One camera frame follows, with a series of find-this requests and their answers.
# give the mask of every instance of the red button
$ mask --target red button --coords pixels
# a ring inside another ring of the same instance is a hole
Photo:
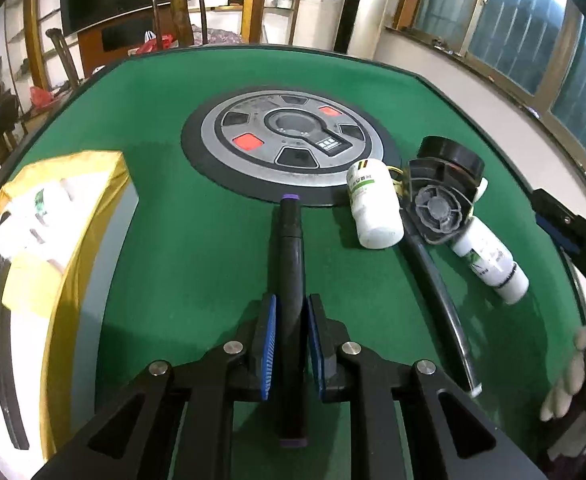
[[[255,148],[259,148],[264,144],[264,142],[253,134],[243,134],[239,137],[235,137],[233,142],[236,143],[240,148],[242,148],[245,152],[250,152],[250,150],[254,150]]]
[[[337,117],[338,115],[342,115],[342,114],[340,114],[339,111],[333,110],[333,108],[331,108],[330,106],[322,106],[322,107],[319,108],[319,110],[323,114],[330,115],[331,117]]]

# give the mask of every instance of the black hose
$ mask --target black hose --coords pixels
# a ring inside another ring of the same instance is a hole
[[[472,397],[477,397],[482,391],[482,383],[476,375],[473,356],[468,345],[467,335],[462,329],[458,311],[451,300],[440,271],[424,246],[422,236],[413,223],[413,219],[406,210],[401,210],[401,216],[404,224],[404,238],[400,241],[400,249],[411,266],[411,271],[423,298],[433,313],[436,325],[442,326],[442,328],[446,327],[446,337],[453,340],[458,360],[464,370],[465,379],[458,379],[456,383]]]
[[[296,195],[279,203],[279,269],[275,384],[278,434],[285,447],[304,447],[306,438],[305,364],[308,321],[302,211]]]

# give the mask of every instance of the black cap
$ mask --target black cap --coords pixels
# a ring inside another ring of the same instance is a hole
[[[418,158],[440,158],[462,168],[471,178],[480,182],[484,173],[484,160],[468,148],[445,137],[428,136],[422,139]]]

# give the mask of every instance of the wooden chair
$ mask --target wooden chair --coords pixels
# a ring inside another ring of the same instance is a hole
[[[77,75],[75,63],[73,62],[73,57],[71,57],[71,51],[68,50],[68,43],[62,31],[59,28],[49,28],[46,31],[46,35],[51,38],[55,51],[62,61],[62,66],[64,67],[64,72],[66,72],[66,77],[68,77],[68,82],[71,84],[71,88],[73,90],[78,89],[80,87],[80,78]]]
[[[166,0],[151,0],[153,3],[153,28],[157,37],[157,50],[164,48],[162,42],[162,29],[160,26],[159,4]],[[193,38],[193,26],[189,17],[189,0],[169,0],[171,3],[171,18],[177,30],[177,40],[180,46],[192,46],[195,43]],[[207,28],[207,10],[204,0],[199,0],[199,15],[202,19],[202,44],[209,42],[209,30]]]

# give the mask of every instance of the white pill bottle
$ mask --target white pill bottle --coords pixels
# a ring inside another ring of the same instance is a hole
[[[359,243],[367,249],[384,249],[404,236],[400,202],[387,165],[376,158],[355,162],[346,173]]]
[[[529,279],[513,261],[511,251],[477,217],[452,244],[453,252],[464,258],[468,267],[486,285],[493,287],[506,304],[517,303],[529,288]]]

